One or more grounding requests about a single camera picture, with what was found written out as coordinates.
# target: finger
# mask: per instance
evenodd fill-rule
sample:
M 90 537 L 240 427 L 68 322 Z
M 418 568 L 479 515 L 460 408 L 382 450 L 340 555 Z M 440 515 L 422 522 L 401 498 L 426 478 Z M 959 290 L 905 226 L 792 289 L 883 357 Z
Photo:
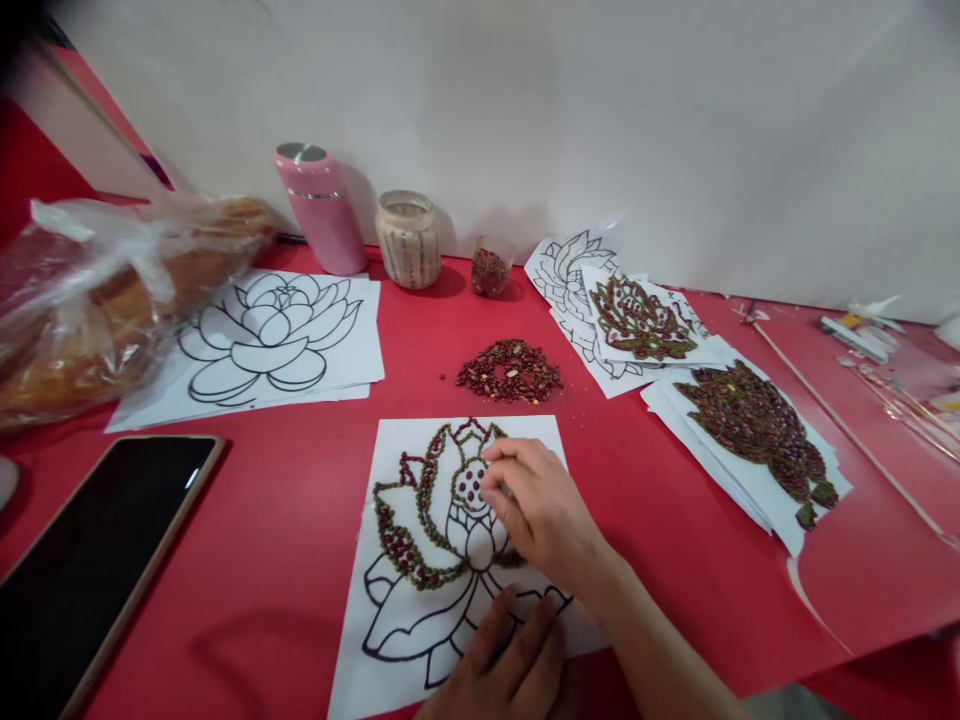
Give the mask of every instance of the finger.
M 540 649 L 547 639 L 547 633 L 550 631 L 550 624 L 556 612 L 557 606 L 553 598 L 549 595 L 543 598 L 527 618 L 520 632 L 514 635 L 507 649 L 503 651 L 500 661 L 493 668 L 491 674 L 494 682 L 507 697 L 511 697 L 517 691 L 540 655 Z
M 530 530 L 530 525 L 527 524 L 527 519 L 523 516 L 523 511 L 516 500 L 507 497 L 500 488 L 483 490 L 480 497 L 493 508 L 521 555 L 526 548 L 533 546 L 533 531 Z
M 474 675 L 482 675 L 487 671 L 490 661 L 493 660 L 497 652 L 497 645 L 500 642 L 500 633 L 503 629 L 503 623 L 513 607 L 513 601 L 517 597 L 517 591 L 514 587 L 504 588 L 503 592 L 494 598 L 490 609 L 484 615 L 483 620 L 477 627 L 477 632 L 463 656 L 462 665 L 468 672 Z
M 563 674 L 563 626 L 556 621 L 550 628 L 543 650 L 517 690 L 511 705 L 517 717 L 546 717 L 560 692 Z
M 564 662 L 560 673 L 560 692 L 553 701 L 547 720 L 575 720 L 580 717 L 581 696 L 580 673 L 572 664 Z
M 545 452 L 546 448 L 539 440 L 500 438 L 484 451 L 483 457 L 487 462 L 508 457 L 517 458 L 531 470 L 535 470 L 543 464 Z
M 513 458 L 505 458 L 490 463 L 480 481 L 483 490 L 492 490 L 506 485 L 516 496 L 523 507 L 524 502 L 531 502 L 534 497 L 536 479 L 526 465 Z

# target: white wall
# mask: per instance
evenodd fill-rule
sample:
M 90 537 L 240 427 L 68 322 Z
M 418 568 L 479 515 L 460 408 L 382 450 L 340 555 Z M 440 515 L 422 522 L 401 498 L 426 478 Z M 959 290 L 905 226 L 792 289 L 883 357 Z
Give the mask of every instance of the white wall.
M 94 190 L 150 200 L 169 194 L 38 44 L 25 44 L 6 90 Z
M 57 19 L 178 187 L 292 215 L 274 145 L 528 247 L 623 217 L 661 282 L 960 310 L 950 0 L 77 0 Z

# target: plastic bag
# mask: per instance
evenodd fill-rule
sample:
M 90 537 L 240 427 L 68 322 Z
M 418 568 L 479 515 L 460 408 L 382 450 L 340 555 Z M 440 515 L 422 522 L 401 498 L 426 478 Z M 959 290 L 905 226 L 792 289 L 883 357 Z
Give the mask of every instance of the plastic bag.
M 0 430 L 76 415 L 149 380 L 179 325 L 273 237 L 251 198 L 190 208 L 45 205 L 0 256 Z

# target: hand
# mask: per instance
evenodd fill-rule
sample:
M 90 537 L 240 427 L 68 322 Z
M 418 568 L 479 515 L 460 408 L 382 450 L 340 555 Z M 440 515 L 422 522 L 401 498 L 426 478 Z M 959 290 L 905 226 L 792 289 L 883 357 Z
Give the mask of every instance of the hand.
M 481 495 L 517 550 L 552 582 L 582 597 L 619 556 L 560 458 L 539 440 L 515 438 L 497 440 L 484 457 L 491 465 Z
M 466 655 L 420 708 L 418 720 L 547 717 L 557 699 L 563 670 L 563 626 L 554 622 L 557 610 L 551 598 L 540 601 L 491 666 L 515 598 L 513 588 L 496 597 Z

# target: smartphone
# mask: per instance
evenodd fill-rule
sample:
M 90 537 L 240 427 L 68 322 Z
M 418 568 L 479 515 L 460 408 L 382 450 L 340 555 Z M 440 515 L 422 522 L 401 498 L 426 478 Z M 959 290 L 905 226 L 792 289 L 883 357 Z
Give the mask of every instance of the smartphone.
M 222 449 L 197 436 L 110 447 L 0 584 L 4 715 L 80 707 Z

